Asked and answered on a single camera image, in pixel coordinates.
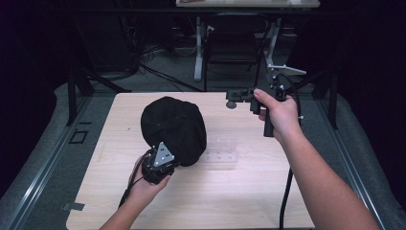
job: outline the transparent plastic box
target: transparent plastic box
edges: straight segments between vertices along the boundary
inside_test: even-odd
[[[200,162],[237,162],[237,138],[208,138],[207,147],[200,157]]]

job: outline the chair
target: chair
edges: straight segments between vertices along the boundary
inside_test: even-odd
[[[271,24],[260,13],[223,12],[206,20],[209,30],[203,50],[204,91],[207,91],[209,64],[257,65],[254,86],[258,84],[263,46]]]

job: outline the wooden board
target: wooden board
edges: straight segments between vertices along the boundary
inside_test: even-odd
[[[132,228],[278,227],[289,165],[279,143],[262,136],[264,124],[249,111],[248,103],[229,109],[225,93],[134,93],[119,94],[112,104],[76,198],[84,208],[71,211],[68,229],[98,229],[117,210],[134,162],[149,149],[141,132],[141,114],[164,96],[199,106],[208,148],[196,164],[175,170],[167,188]],[[224,151],[219,146],[226,142],[225,149],[234,158],[216,159]],[[313,226],[293,181],[285,227]]]

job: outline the table leg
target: table leg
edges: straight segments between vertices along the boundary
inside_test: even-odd
[[[196,64],[194,66],[194,80],[201,81],[203,56],[202,56],[202,31],[200,17],[197,17],[196,19],[196,52],[197,54],[196,54]]]

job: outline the black fabric bag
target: black fabric bag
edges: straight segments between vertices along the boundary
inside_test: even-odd
[[[187,167],[196,163],[207,146],[203,117],[194,103],[164,97],[147,105],[141,116],[144,139],[157,148],[164,142],[174,161]]]

